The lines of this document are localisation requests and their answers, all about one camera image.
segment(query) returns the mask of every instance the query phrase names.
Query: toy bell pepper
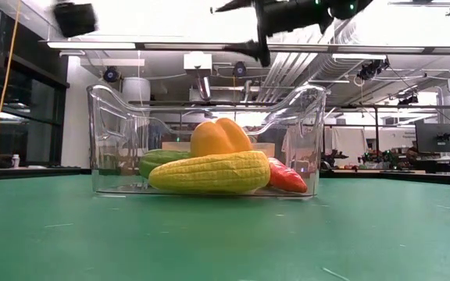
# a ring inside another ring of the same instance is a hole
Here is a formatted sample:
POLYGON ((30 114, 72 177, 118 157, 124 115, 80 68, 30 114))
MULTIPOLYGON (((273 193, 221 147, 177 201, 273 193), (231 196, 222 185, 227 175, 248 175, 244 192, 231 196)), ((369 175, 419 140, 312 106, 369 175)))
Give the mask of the toy bell pepper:
POLYGON ((270 181, 269 184, 280 190, 288 192, 305 193, 308 190, 305 181, 296 171, 286 167, 279 160, 269 158, 270 181))
POLYGON ((251 150, 251 141, 246 133, 236 122, 228 118, 200 123, 191 136, 192 157, 251 150))

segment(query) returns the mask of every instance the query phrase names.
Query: yellow bell pepper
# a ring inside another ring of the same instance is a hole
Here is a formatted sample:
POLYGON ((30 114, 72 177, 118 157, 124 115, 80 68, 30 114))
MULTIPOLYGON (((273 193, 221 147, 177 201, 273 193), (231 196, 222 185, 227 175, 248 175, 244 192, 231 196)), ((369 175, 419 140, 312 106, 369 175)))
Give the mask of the yellow bell pepper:
POLYGON ((228 118, 206 121, 191 136, 191 156, 221 155, 251 151, 252 145, 243 129, 228 118))

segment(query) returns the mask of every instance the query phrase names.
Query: yellow cable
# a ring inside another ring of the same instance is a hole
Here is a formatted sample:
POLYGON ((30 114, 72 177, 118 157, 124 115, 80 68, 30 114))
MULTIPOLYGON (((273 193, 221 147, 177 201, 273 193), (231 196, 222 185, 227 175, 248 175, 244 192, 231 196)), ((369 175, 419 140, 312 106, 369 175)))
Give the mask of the yellow cable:
POLYGON ((9 47, 9 57, 8 57, 8 65, 6 67, 5 83, 3 84, 3 92, 1 94, 0 112, 3 110, 3 102, 5 100, 6 88, 8 87, 10 66, 12 65, 13 47, 15 47, 16 29, 19 26, 20 4, 22 3, 22 0, 17 0, 17 2, 18 2, 18 4, 16 6, 15 25, 13 26, 12 43, 9 47))
POLYGON ((232 78, 234 80, 234 102, 235 102, 235 75, 232 78))

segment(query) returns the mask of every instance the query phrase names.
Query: red pepper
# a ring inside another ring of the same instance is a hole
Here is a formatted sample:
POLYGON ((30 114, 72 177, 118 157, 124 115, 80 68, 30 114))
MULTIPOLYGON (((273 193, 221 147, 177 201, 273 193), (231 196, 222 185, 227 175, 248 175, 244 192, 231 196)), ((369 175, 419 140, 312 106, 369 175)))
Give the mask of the red pepper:
POLYGON ((308 190, 305 181, 296 171, 286 167, 279 160, 269 158, 270 185, 280 190, 305 193, 308 190))

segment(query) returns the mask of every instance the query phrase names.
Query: green cucumber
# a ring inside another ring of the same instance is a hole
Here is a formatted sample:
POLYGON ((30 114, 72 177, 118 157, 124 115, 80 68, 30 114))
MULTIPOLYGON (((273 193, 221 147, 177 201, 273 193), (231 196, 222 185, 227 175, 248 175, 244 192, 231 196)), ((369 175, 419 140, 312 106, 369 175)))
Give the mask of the green cucumber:
POLYGON ((190 152, 186 151, 171 151, 164 149, 154 149, 151 150, 140 158, 140 163, 138 165, 140 175, 145 179, 148 179, 150 172, 156 167, 161 166, 169 162, 176 160, 190 158, 190 152))

